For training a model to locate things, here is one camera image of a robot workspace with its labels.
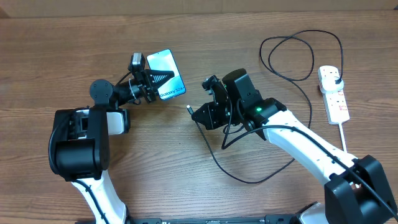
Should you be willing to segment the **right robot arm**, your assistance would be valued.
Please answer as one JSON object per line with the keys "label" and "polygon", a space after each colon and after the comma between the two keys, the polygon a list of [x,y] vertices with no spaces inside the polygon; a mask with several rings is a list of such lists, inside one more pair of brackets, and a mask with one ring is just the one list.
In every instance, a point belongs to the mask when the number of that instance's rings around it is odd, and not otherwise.
{"label": "right robot arm", "polygon": [[255,133],[301,163],[324,188],[324,202],[314,202],[292,215],[268,215],[266,223],[385,223],[397,218],[397,205],[381,163],[362,159],[325,141],[304,126],[285,105],[264,99],[246,70],[219,80],[207,78],[204,90],[213,100],[196,111],[187,110],[197,126],[207,130],[242,124],[246,132],[224,141],[226,149]]}

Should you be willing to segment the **Samsung Galaxy smartphone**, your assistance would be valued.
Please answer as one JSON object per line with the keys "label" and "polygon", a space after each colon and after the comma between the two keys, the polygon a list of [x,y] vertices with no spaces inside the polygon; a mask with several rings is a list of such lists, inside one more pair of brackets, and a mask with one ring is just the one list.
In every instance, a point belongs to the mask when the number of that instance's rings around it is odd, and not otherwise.
{"label": "Samsung Galaxy smartphone", "polygon": [[150,68],[150,77],[161,100],[168,100],[186,93],[185,84],[170,49],[148,55],[147,63]]}

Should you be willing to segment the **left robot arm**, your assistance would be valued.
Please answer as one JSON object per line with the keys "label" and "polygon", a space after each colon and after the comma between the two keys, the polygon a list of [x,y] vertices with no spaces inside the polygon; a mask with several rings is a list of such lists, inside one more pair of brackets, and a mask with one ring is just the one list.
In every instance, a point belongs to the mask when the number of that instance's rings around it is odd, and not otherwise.
{"label": "left robot arm", "polygon": [[132,80],[111,82],[99,79],[90,86],[92,107],[58,110],[49,139],[50,168],[71,182],[86,200],[94,223],[133,223],[128,207],[118,197],[109,176],[109,137],[126,134],[130,116],[122,105],[141,98],[155,100],[160,87],[173,71],[131,70]]}

